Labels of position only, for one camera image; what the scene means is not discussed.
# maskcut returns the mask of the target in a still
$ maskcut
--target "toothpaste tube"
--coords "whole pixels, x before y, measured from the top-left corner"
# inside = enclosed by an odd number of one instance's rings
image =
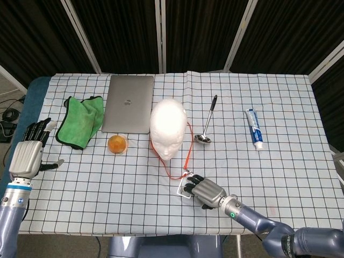
[[[262,132],[259,128],[257,113],[254,109],[247,109],[246,115],[249,124],[249,129],[252,135],[253,144],[256,147],[256,150],[259,151],[263,149],[263,138]]]

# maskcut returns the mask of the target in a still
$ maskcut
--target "laptop lid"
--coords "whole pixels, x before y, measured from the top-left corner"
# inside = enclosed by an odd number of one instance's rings
[[[111,76],[102,132],[148,133],[153,85],[152,76]]]

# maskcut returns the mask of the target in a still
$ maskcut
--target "metal spoon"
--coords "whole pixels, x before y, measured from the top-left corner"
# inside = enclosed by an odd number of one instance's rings
[[[217,95],[214,96],[213,102],[211,103],[210,112],[209,112],[208,119],[206,121],[203,133],[195,135],[195,141],[199,142],[200,144],[209,144],[209,143],[211,143],[211,140],[205,135],[205,133],[206,133],[206,130],[208,128],[208,124],[209,124],[210,118],[211,118],[211,116],[213,114],[213,111],[214,111],[214,108],[215,108],[215,104],[216,104],[216,100],[217,100]]]

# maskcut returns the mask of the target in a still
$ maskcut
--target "toothpaste cap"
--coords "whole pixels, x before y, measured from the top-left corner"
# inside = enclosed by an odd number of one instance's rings
[[[256,151],[260,151],[260,150],[264,149],[264,148],[263,148],[263,142],[262,142],[262,141],[257,141],[257,142],[255,142],[255,143],[254,143],[254,146],[256,146]]]

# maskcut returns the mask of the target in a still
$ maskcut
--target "mannequin head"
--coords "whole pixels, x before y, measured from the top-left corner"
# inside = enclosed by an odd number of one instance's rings
[[[156,152],[170,160],[183,143],[187,114],[181,103],[164,99],[153,108],[150,117],[150,137]]]

